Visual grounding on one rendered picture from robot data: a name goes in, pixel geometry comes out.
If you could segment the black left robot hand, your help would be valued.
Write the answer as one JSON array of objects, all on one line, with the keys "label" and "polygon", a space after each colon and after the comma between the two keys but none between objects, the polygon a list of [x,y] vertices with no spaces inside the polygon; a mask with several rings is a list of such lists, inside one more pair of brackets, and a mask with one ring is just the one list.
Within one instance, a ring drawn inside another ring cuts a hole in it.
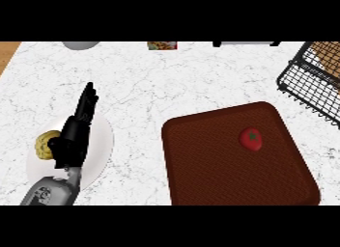
[{"label": "black left robot hand", "polygon": [[47,142],[56,160],[56,169],[83,166],[97,100],[93,83],[89,82],[77,102],[74,115],[65,120],[61,136],[53,137]]}]

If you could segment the yellow round food item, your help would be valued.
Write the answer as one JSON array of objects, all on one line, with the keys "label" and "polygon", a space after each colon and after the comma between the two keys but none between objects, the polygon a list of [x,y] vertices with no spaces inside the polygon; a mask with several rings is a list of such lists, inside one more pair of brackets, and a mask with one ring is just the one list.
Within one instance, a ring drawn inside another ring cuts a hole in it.
[{"label": "yellow round food item", "polygon": [[35,138],[35,156],[43,160],[50,160],[53,158],[52,150],[47,146],[49,140],[55,137],[61,136],[61,132],[58,130],[49,130],[38,135]]}]

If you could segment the brown rectangular tray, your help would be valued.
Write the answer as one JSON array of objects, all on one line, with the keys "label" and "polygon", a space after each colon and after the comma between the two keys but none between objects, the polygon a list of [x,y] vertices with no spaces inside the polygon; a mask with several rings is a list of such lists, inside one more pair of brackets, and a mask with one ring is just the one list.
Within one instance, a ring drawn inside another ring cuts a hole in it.
[{"label": "brown rectangular tray", "polygon": [[[238,142],[258,129],[263,147]],[[276,108],[264,101],[170,119],[161,127],[174,206],[314,206],[319,187]]]}]

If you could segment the white round plate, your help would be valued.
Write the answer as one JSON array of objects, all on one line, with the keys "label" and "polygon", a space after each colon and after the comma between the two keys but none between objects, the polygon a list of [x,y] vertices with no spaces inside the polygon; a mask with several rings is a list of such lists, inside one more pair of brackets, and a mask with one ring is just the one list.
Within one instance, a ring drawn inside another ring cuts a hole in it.
[{"label": "white round plate", "polygon": [[[105,116],[95,114],[90,125],[89,150],[81,169],[80,189],[84,190],[105,170],[112,153],[112,128]],[[55,168],[55,160],[40,159],[35,155],[35,144],[30,145],[25,162],[25,173],[30,184],[43,177],[66,178],[64,170]]]}]

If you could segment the black and grey appliance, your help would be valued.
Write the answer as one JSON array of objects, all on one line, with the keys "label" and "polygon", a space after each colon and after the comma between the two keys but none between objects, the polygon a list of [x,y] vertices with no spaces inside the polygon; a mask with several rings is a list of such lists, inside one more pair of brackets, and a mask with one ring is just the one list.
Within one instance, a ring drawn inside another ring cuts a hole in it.
[{"label": "black and grey appliance", "polygon": [[279,46],[280,41],[213,41],[213,47],[223,45],[242,45],[242,44],[266,44],[269,46]]}]

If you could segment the grey round object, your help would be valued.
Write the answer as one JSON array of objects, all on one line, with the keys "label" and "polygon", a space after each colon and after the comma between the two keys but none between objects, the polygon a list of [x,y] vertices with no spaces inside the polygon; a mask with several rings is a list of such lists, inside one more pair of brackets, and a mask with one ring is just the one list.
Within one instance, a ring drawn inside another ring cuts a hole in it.
[{"label": "grey round object", "polygon": [[95,47],[99,43],[96,41],[65,41],[64,46],[69,50],[86,50]]}]

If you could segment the red tomato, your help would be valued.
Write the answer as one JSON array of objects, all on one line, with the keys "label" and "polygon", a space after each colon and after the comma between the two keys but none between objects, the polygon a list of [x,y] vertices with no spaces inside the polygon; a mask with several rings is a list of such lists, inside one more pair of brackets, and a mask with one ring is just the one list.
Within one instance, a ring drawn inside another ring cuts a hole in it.
[{"label": "red tomato", "polygon": [[247,127],[239,133],[238,142],[248,150],[258,151],[263,147],[263,138],[258,129]]}]

